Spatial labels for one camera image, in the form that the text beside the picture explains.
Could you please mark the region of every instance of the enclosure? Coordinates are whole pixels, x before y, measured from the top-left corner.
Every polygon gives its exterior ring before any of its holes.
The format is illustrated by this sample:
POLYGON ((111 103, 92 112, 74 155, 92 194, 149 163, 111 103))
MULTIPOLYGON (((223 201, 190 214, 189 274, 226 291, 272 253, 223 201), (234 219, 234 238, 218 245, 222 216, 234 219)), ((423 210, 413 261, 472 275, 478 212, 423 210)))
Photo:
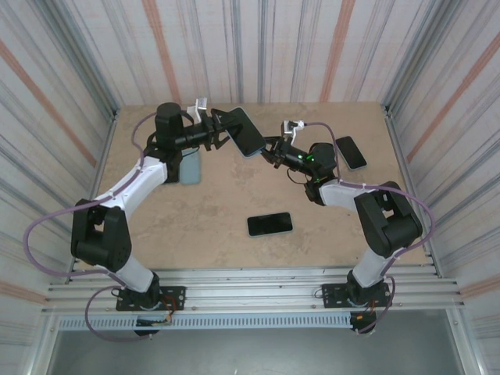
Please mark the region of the enclosure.
MULTIPOLYGON (((6 0, 0 15, 1 374, 330 373, 335 363, 344 373, 500 373, 500 2, 6 0), (367 161, 349 170, 337 155, 343 178, 393 180, 433 211, 431 240, 391 268, 394 303, 370 337, 315 320, 328 314, 315 291, 345 282, 366 250, 357 215, 311 203, 302 175, 293 184, 232 142, 198 151, 199 184, 156 188, 128 220, 134 256, 163 285, 187 287, 173 316, 190 330, 100 341, 84 310, 112 281, 32 266, 23 236, 34 220, 106 193, 138 160, 135 124, 164 102, 202 97, 241 106, 266 137, 284 120, 328 123, 367 161), (290 234, 248 236, 246 218, 277 212, 291 213, 290 234), (221 318, 243 323, 227 330, 221 318), (297 352, 299 339, 308 344, 297 352), (377 352, 382 341, 399 361, 377 352), (132 353, 141 359, 128 362, 132 353)), ((152 117, 137 142, 154 129, 152 117)), ((315 142, 331 142, 328 132, 304 129, 294 145, 315 142)), ((425 236, 430 220, 412 207, 425 236)), ((71 255, 72 226, 71 215, 37 226, 34 258, 90 269, 71 255)), ((93 322, 130 337, 133 322, 120 322, 134 314, 115 304, 96 298, 93 322)))

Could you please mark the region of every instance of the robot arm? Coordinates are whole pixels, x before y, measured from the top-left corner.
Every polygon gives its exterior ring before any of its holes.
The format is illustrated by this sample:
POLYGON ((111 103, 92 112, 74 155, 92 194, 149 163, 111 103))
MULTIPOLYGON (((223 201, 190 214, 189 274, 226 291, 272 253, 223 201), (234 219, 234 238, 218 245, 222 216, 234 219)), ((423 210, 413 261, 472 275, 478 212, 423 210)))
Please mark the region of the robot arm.
MULTIPOLYGON (((292 146, 302 122, 285 121, 281 137, 267 137, 270 149, 262 151, 268 162, 285 165, 311 179, 304 184, 311 202, 340 206, 358 214, 369 247, 361 262, 348 274, 347 294, 352 305, 365 305, 383 287, 384 267, 401 248, 411 245, 421 234, 422 225, 406 198, 390 191, 344 186, 334 175, 335 150, 332 144, 316 143, 309 152, 292 146)), ((384 186, 397 188, 395 182, 384 186)))
POLYGON ((167 180, 168 173, 164 162, 161 162, 159 159, 151 156, 145 156, 142 168, 140 167, 140 160, 138 160, 135 167, 132 168, 132 170, 120 181, 118 181, 115 186, 95 199, 98 201, 108 195, 112 195, 114 191, 123 186, 123 184, 125 184, 134 175, 136 170, 140 170, 140 174, 132 184, 130 184, 125 190, 121 191, 113 199, 101 204, 102 206, 109 208, 120 207, 125 212, 127 220, 130 219, 132 213, 142 203, 142 201, 144 201, 156 187, 164 184, 167 180))

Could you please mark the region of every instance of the mounting plate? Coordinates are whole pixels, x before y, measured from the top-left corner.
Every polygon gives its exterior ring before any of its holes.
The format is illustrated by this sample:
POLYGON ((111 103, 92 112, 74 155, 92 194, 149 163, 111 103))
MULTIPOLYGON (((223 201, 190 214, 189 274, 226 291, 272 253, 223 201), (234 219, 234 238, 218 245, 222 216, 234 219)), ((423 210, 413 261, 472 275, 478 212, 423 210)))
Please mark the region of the mounting plate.
MULTIPOLYGON (((321 285, 321 292, 323 293, 323 305, 325 309, 367 306, 367 304, 362 306, 354 305, 351 302, 347 292, 347 284, 323 284, 321 285)), ((389 286, 382 283, 382 287, 373 294, 374 307, 387 306, 390 296, 389 286)))
MULTIPOLYGON (((186 300, 186 287, 159 287, 159 290, 163 296, 168 295, 175 300, 175 310, 184 310, 184 302, 186 300)), ((139 305, 129 305, 127 299, 124 298, 125 291, 120 290, 118 293, 118 299, 116 301, 116 311, 166 311, 166 306, 164 303, 159 303, 155 309, 145 310, 139 305)), ((166 299, 169 309, 172 309, 172 300, 170 298, 166 299)))
MULTIPOLYGON (((351 312, 351 330, 357 331, 362 330, 364 327, 368 327, 371 323, 377 320, 377 314, 375 312, 351 312)), ((363 334, 368 334, 375 329, 375 326, 363 332, 363 334)))

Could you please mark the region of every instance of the metal grate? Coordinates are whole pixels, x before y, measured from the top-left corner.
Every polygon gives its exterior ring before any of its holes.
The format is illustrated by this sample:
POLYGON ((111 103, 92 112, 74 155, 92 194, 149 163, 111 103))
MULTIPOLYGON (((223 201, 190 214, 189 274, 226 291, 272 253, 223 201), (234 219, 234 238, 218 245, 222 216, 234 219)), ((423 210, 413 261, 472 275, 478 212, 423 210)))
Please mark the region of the metal grate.
MULTIPOLYGON (((91 325, 96 330, 151 330, 136 327, 138 316, 93 316, 91 325)), ((144 316, 142 320, 160 320, 163 316, 144 316)), ((178 314, 168 326, 160 330, 213 330, 241 328, 351 328, 350 312, 304 312, 263 314, 178 314)), ((64 316, 59 330, 86 330, 82 316, 64 316)))

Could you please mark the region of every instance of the floor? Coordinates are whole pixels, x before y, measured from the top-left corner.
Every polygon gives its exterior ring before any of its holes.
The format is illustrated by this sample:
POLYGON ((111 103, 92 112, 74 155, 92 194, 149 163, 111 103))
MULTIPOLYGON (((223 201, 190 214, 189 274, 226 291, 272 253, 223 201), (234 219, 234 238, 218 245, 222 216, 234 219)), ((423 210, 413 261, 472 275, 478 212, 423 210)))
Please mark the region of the floor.
POLYGON ((180 330, 116 344, 87 331, 62 332, 48 373, 462 374, 448 330, 444 311, 406 311, 389 312, 371 336, 348 329, 180 330))
MULTIPOLYGON (((228 110, 235 105, 214 105, 228 110)), ((347 170, 343 178, 401 186, 384 118, 377 103, 315 103, 243 105, 263 135, 280 135, 285 119, 324 121, 337 137, 350 135, 368 166, 347 170)), ((101 192, 113 186, 137 161, 130 133, 154 106, 128 106, 120 111, 116 132, 101 183, 101 192)), ((154 131, 148 120, 137 139, 145 145, 154 131)), ((309 150, 316 141, 330 141, 323 128, 298 134, 295 146, 309 150)), ((162 185, 150 194, 129 222, 133 252, 149 268, 337 266, 356 264, 366 249, 354 212, 312 204, 302 185, 287 179, 286 169, 275 170, 259 155, 243 159, 228 142, 220 150, 201 152, 202 181, 191 186, 162 185), (250 238, 246 219, 267 213, 290 212, 295 228, 289 234, 250 238)), ((293 175, 296 180, 304 176, 293 175)), ((429 259, 422 249, 404 255, 400 263, 421 264, 429 259)))

